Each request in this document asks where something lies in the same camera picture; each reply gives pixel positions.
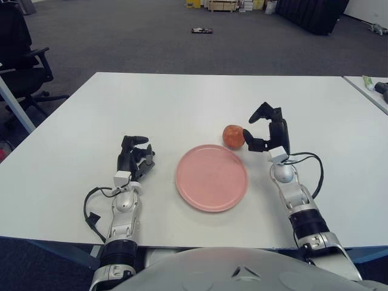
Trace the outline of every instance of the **gray carpet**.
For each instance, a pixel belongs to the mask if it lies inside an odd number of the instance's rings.
[[[183,0],[45,0],[26,16],[33,47],[50,47],[54,81],[43,89],[72,94],[95,72],[216,75],[388,76],[388,37],[343,16],[330,36],[313,35],[262,11],[187,9]],[[212,35],[193,35],[211,27]],[[52,112],[62,101],[43,104]],[[44,119],[27,113],[35,124]],[[9,114],[0,106],[0,124]],[[0,133],[15,145],[19,124]]]

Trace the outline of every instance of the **black office chair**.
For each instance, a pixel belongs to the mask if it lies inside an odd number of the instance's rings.
[[[0,73],[0,76],[15,98],[24,98],[19,102],[24,110],[33,106],[47,117],[48,114],[38,105],[39,102],[54,101],[69,96],[48,97],[49,93],[46,91],[32,95],[41,88],[43,83],[52,81],[53,74],[44,56],[49,48],[31,50],[31,44],[30,33],[17,5],[9,2],[0,4],[0,63],[2,64],[0,72],[5,71]],[[39,64],[36,56],[43,67],[35,67]],[[5,126],[11,127],[14,120],[16,120],[15,116],[9,119]]]

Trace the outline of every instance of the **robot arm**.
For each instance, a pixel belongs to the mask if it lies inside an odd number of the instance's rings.
[[[102,247],[100,268],[92,279],[90,291],[110,290],[132,277],[136,251],[138,248],[141,185],[142,176],[155,165],[151,145],[147,149],[138,149],[137,144],[148,142],[142,136],[125,136],[118,156],[117,173],[113,178],[115,188],[111,197],[113,220],[108,231],[105,245]]]
[[[272,162],[270,177],[279,190],[294,230],[295,242],[304,259],[309,264],[349,280],[361,280],[360,274],[338,238],[329,231],[313,197],[299,181],[298,171],[289,159],[288,129],[286,121],[281,116],[281,108],[273,109],[268,103],[264,103],[249,122],[253,123],[263,117],[272,119],[270,141],[262,142],[262,139],[253,138],[247,130],[244,130],[244,138],[249,150],[269,152]]]

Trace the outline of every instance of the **table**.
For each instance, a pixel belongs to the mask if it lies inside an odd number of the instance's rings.
[[[139,245],[295,248],[292,228],[269,178],[267,154],[236,151],[249,189],[222,213],[203,213],[178,194],[175,168],[186,151],[221,144],[228,124],[268,138],[267,122],[248,124],[263,102],[281,106],[292,152],[323,160],[316,203],[345,247],[388,244],[388,118],[340,77],[199,76],[96,73],[0,164],[0,235],[100,244],[82,205],[95,186],[111,186],[124,135],[150,138],[156,166],[141,181]],[[319,167],[298,164],[313,192]],[[90,199],[107,233],[111,200]]]
[[[360,91],[361,94],[363,94],[366,98],[368,98],[373,104],[375,104],[378,108],[380,108],[386,115],[388,115],[388,104],[384,101],[382,94],[376,91],[369,91],[365,87],[363,77],[345,76],[344,79],[348,81],[349,84],[355,87],[358,91]],[[388,78],[372,77],[372,81],[374,84],[378,82],[387,83]]]

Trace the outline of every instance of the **pink plate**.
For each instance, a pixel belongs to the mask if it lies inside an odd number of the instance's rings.
[[[240,158],[219,145],[189,150],[180,160],[175,184],[182,197],[197,209],[220,212],[235,206],[248,187]]]

